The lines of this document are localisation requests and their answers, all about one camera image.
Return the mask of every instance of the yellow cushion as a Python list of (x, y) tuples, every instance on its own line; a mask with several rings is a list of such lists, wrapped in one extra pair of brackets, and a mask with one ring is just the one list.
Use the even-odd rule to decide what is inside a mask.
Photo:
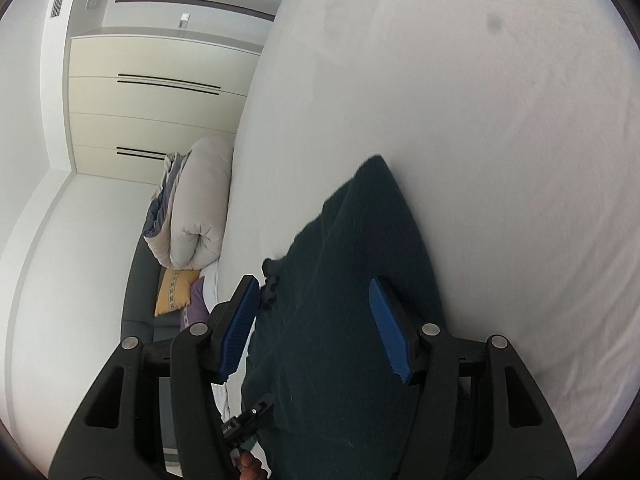
[(191, 303), (191, 284), (200, 276), (199, 270), (167, 269), (156, 301), (156, 316), (167, 314)]

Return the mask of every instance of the dark green blanket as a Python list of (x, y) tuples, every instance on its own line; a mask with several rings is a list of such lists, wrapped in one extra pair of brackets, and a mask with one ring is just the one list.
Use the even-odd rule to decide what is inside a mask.
[(418, 391), (391, 370), (369, 281), (385, 276), (424, 322), (444, 318), (422, 238), (384, 160), (369, 159), (287, 256), (265, 263), (274, 298), (256, 320), (242, 403), (274, 394), (273, 422), (258, 434), (273, 478), (390, 480)]

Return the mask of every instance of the mattress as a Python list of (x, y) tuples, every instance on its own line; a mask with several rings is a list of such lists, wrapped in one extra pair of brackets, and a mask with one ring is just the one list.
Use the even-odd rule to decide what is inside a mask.
[(220, 300), (375, 153), (450, 331), (510, 339), (584, 470), (640, 386), (640, 52), (615, 7), (283, 0), (236, 136)]
[[(208, 266), (200, 271), (200, 277), (204, 278), (202, 283), (202, 299), (209, 313), (218, 304), (218, 264), (220, 260), (216, 259)], [(226, 422), (231, 418), (231, 412), (228, 402), (228, 388), (225, 384), (212, 384), (213, 400), (220, 412), (222, 422)]]

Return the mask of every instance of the gray sofa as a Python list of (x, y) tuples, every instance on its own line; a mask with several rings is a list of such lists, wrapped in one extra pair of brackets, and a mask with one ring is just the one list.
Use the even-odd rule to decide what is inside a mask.
[[(171, 312), (154, 317), (161, 267), (149, 249), (145, 239), (138, 240), (133, 256), (129, 280), (122, 309), (120, 340), (135, 336), (144, 343), (171, 339), (180, 330), (180, 312)], [(174, 418), (171, 409), (171, 388), (168, 378), (160, 378), (160, 425), (165, 459), (175, 460), (177, 447), (174, 433)]]

